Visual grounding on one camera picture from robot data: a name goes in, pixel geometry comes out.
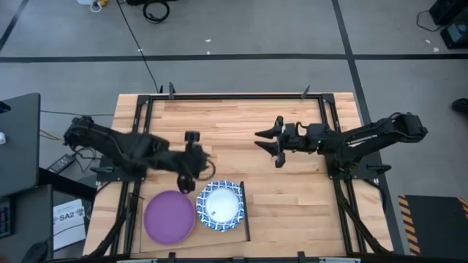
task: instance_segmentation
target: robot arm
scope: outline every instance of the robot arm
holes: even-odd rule
[[[299,127],[306,129],[300,135]],[[350,169],[366,155],[381,150],[396,142],[419,142],[427,134],[419,117],[411,113],[394,113],[376,123],[343,133],[331,130],[327,125],[313,123],[303,126],[302,123],[283,123],[278,116],[272,129],[255,133],[267,139],[276,138],[276,142],[255,142],[262,149],[276,156],[276,167],[285,163],[284,150],[332,155],[339,169],[349,172]]]
[[[169,150],[170,143],[151,134],[121,132],[97,125],[91,117],[74,118],[64,135],[65,145],[75,151],[77,146],[92,147],[111,159],[127,174],[145,172],[147,168],[177,172],[177,184],[182,193],[195,189],[200,173],[214,165],[197,142],[200,134],[187,131],[185,151]]]

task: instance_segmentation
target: blue and white plate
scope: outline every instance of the blue and white plate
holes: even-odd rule
[[[198,194],[198,218],[214,230],[224,232],[234,229],[244,219],[242,200],[242,189],[236,183],[212,181]]]

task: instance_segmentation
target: wooden table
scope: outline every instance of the wooden table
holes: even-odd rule
[[[337,93],[334,96],[341,129],[346,131],[361,126],[353,94]],[[136,101],[137,94],[120,95],[112,129],[131,132]],[[200,143],[213,156],[216,164],[215,179],[245,182],[252,241],[195,248],[169,246],[163,251],[148,251],[152,241],[145,238],[142,227],[143,201],[140,201],[132,257],[166,258],[171,251],[176,252],[177,257],[205,258],[297,256],[298,251],[305,251],[306,256],[344,256],[336,198],[333,183],[328,179],[325,158],[316,153],[287,153],[286,164],[277,169],[274,159],[254,145],[255,140],[261,140],[254,133],[271,128],[278,115],[284,117],[285,123],[322,122],[318,103],[308,99],[174,100],[154,103],[152,134],[169,140],[171,148],[181,148],[186,130],[200,131]],[[143,130],[144,118],[145,114],[141,116],[139,132]],[[176,188],[176,176],[151,170],[142,184],[140,195],[151,199],[163,186]],[[364,224],[384,247],[391,250],[378,190],[360,180],[354,181],[354,189]],[[113,225],[120,190],[120,182],[111,183],[97,196],[84,254],[91,253]],[[348,224],[356,251],[356,235],[349,219]],[[122,251],[123,236],[122,232],[119,251]]]

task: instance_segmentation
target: power cord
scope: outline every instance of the power cord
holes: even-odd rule
[[[83,154],[80,153],[80,152],[82,152],[84,150],[91,151],[93,153],[93,157],[84,157]],[[78,158],[76,158],[77,157],[76,155],[78,155],[82,159],[91,159],[89,161],[88,166],[85,169],[83,169],[83,166],[81,165],[80,161],[78,161]],[[82,173],[85,173],[89,169],[89,167],[91,166],[93,161],[97,160],[97,152],[93,148],[81,148],[80,150],[75,151],[75,153],[73,153],[73,156],[76,158],[76,162],[77,162],[78,166],[80,167]]]
[[[40,129],[40,132],[42,132],[43,134],[40,134],[41,137],[44,137],[44,138],[48,138],[49,140],[58,140],[58,141],[63,141],[63,139],[57,137],[57,136],[54,136],[46,131],[44,131],[43,129]]]
[[[114,116],[114,114],[79,114],[79,113],[66,113],[66,112],[58,112],[52,110],[41,110],[41,113],[51,113],[51,114],[63,114],[63,115],[73,115],[73,116]]]
[[[82,226],[82,225],[86,225],[88,223],[82,223],[82,224],[78,224],[78,225],[74,225],[74,226],[71,226],[71,227],[68,227],[64,230],[61,230],[60,232],[58,233],[55,233],[52,237],[49,237],[46,241],[44,241],[44,243],[48,242],[49,240],[53,239],[56,235],[59,235],[65,231],[68,231],[70,229],[73,229],[75,227],[79,227],[79,226]],[[49,262],[67,262],[67,261],[70,261],[70,260],[76,260],[77,258],[66,258],[66,259],[51,259],[51,260],[46,260],[46,261],[43,261],[41,263],[49,263]]]
[[[441,29],[441,28],[444,26],[444,25],[441,25],[441,26],[439,26],[439,27],[436,28],[436,29],[429,29],[429,28],[426,28],[425,26],[420,25],[420,24],[419,24],[419,16],[420,16],[422,13],[424,13],[424,12],[429,12],[429,10],[424,10],[424,11],[421,11],[421,12],[418,13],[418,15],[416,16],[416,26],[418,26],[418,27],[420,27],[420,28],[422,28],[422,29],[424,29],[424,30],[426,30],[426,31],[429,31],[429,32],[438,31],[439,29]]]
[[[116,0],[116,2],[117,2],[117,5],[118,5],[118,8],[120,9],[120,13],[122,14],[122,17],[124,17],[125,24],[126,24],[127,27],[129,28],[130,34],[132,34],[133,40],[135,41],[135,44],[137,44],[138,51],[140,52],[141,57],[143,58],[143,62],[145,62],[146,69],[148,70],[148,72],[149,72],[149,74],[150,74],[150,76],[151,76],[151,79],[153,80],[153,84],[154,84],[154,87],[156,88],[156,92],[158,92],[158,91],[159,91],[158,85],[156,84],[156,81],[155,81],[155,79],[154,79],[153,73],[152,73],[151,70],[149,69],[148,63],[146,62],[145,54],[143,54],[143,50],[141,49],[140,44],[138,44],[137,38],[136,38],[135,35],[133,34],[133,30],[132,30],[132,28],[130,27],[129,22],[127,21],[127,17],[125,17],[124,11],[122,10],[122,6],[121,6],[121,5],[123,4],[123,2],[121,3],[121,2],[119,2],[118,0]]]

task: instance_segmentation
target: black cable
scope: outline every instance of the black cable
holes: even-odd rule
[[[162,18],[156,18],[153,16],[151,13],[147,13],[146,9],[149,7],[150,4],[162,4],[166,8],[166,13]],[[145,17],[146,21],[148,23],[161,23],[162,21],[166,20],[166,18],[169,16],[170,13],[170,8],[169,4],[165,0],[149,0],[145,3],[143,6],[143,16]]]
[[[82,226],[82,225],[86,225],[88,223],[82,223],[82,224],[78,224],[78,225],[74,225],[74,226],[71,226],[71,227],[68,227],[64,230],[61,230],[60,232],[58,233],[55,233],[52,237],[49,237],[48,239],[46,239],[44,241],[44,243],[48,242],[49,240],[53,239],[56,235],[59,235],[67,230],[70,230],[70,229],[73,229],[75,227],[79,227],[79,226]],[[47,260],[47,261],[44,261],[44,262],[40,262],[40,263],[48,263],[48,262],[67,262],[69,260],[76,260],[77,258],[66,258],[66,259],[51,259],[51,260]]]
[[[68,261],[70,261],[70,260],[77,260],[77,259],[79,259],[79,258],[51,259],[51,260],[47,260],[47,261],[40,262],[40,263],[68,262]]]
[[[83,150],[89,150],[89,151],[91,151],[93,153],[93,157],[87,157],[87,159],[91,159],[91,160],[90,160],[88,166],[85,169],[83,169],[83,166],[81,165],[80,161],[78,161],[78,158],[76,158],[76,155],[78,155],[82,159],[85,158],[85,157],[83,157],[83,154],[80,153]],[[97,155],[96,150],[94,150],[93,148],[81,148],[80,150],[77,150],[77,151],[75,151],[75,153],[73,153],[73,156],[75,156],[76,162],[77,162],[78,166],[80,167],[82,173],[85,173],[89,169],[89,167],[91,166],[93,161],[96,160],[96,155]]]
[[[420,25],[420,24],[419,24],[419,16],[420,16],[420,14],[422,14],[422,13],[424,13],[424,12],[429,12],[429,10],[424,10],[424,11],[421,11],[421,12],[418,13],[418,15],[416,16],[416,26],[419,26],[420,28],[422,28],[422,29],[424,29],[424,30],[426,30],[426,31],[429,31],[429,32],[438,31],[440,28],[442,28],[442,27],[444,26],[444,25],[441,25],[441,26],[439,26],[439,27],[436,28],[436,29],[429,29],[429,28],[426,28],[426,27]]]
[[[156,81],[155,81],[155,79],[154,79],[153,73],[151,73],[151,70],[149,69],[148,62],[146,62],[145,54],[143,54],[143,50],[141,49],[140,44],[138,44],[137,38],[136,38],[135,35],[133,34],[132,28],[130,27],[129,22],[127,21],[127,17],[125,17],[124,11],[122,10],[122,6],[121,6],[122,3],[119,2],[118,0],[116,0],[116,2],[117,2],[117,4],[118,4],[118,8],[120,9],[120,13],[122,13],[122,17],[124,17],[125,24],[126,24],[127,27],[129,28],[130,34],[132,34],[133,40],[135,41],[135,44],[137,44],[138,51],[140,52],[141,57],[143,58],[143,62],[145,62],[146,69],[148,70],[148,72],[149,72],[149,74],[150,74],[150,76],[151,76],[151,79],[153,80],[154,87],[156,88],[156,92],[158,92],[158,91],[159,91],[158,85],[156,84]]]
[[[364,179],[364,182],[368,183],[369,185],[377,188],[380,192],[380,199],[382,200],[382,209],[385,212],[387,208],[387,196],[385,195],[385,190],[383,189],[382,186],[379,186],[378,184],[374,183],[374,181],[370,179]]]
[[[97,191],[96,191],[96,195],[97,195],[102,189],[104,189],[106,186],[110,185],[110,183],[112,183],[112,182],[106,182],[106,183],[104,183],[101,187],[99,187],[99,189],[97,189]]]
[[[58,141],[58,142],[61,141],[61,140],[57,140],[57,139],[55,139],[55,138],[52,138],[52,137],[49,137],[49,136],[46,136],[46,135],[42,135],[42,134],[39,134],[39,136],[44,137],[44,138],[47,138],[47,139],[49,139],[49,140],[55,140],[55,141]]]
[[[78,114],[78,113],[66,113],[66,112],[57,112],[52,110],[41,110],[41,113],[52,113],[52,114],[64,114],[64,115],[73,115],[73,116],[114,116],[114,114]]]

